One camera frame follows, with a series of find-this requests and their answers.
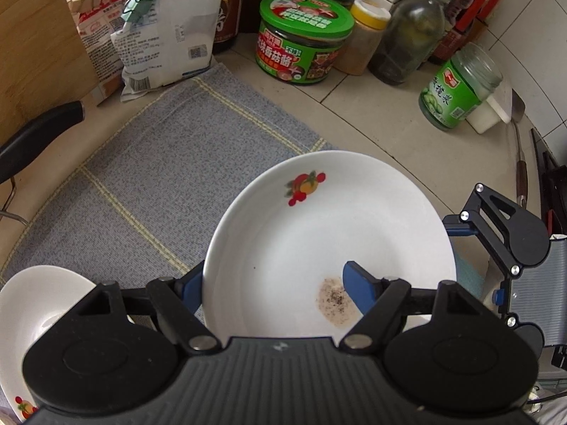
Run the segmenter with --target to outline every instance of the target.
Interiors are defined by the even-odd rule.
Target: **wooden board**
[[[0,145],[98,83],[65,0],[0,0]]]

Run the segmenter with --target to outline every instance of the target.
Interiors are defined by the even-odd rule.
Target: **barcode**
[[[189,59],[205,58],[207,56],[206,45],[194,46],[189,48]]]
[[[453,118],[459,118],[464,113],[464,110],[461,107],[457,107],[455,110],[451,112],[451,116]]]
[[[134,92],[150,89],[150,78],[148,76],[142,78],[141,80],[129,78],[128,82],[130,84],[130,89]]]

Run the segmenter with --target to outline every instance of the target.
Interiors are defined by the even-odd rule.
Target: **white bowl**
[[[70,270],[38,265],[14,275],[0,291],[0,385],[20,419],[36,407],[22,376],[27,350],[94,287]]]
[[[362,316],[341,294],[347,261],[419,288],[455,280],[443,224],[402,173],[342,151],[280,163],[250,183],[217,226],[203,271],[206,325],[223,343],[233,335],[338,342]]]

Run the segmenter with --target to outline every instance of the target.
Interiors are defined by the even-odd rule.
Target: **wooden spatula handle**
[[[516,196],[518,204],[525,208],[528,203],[528,171],[526,162],[522,160],[516,165]]]

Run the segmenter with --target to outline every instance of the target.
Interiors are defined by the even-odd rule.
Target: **food residue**
[[[338,328],[352,324],[358,316],[358,309],[339,278],[325,278],[319,288],[317,305],[323,316]]]

